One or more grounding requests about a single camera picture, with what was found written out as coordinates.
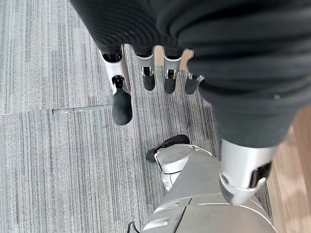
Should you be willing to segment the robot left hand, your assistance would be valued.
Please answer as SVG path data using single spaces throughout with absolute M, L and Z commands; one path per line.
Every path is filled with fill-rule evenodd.
M 233 205 L 269 175 L 278 145 L 311 102 L 308 0 L 74 0 L 102 52 L 178 46 L 213 106 L 222 139 L 220 186 Z

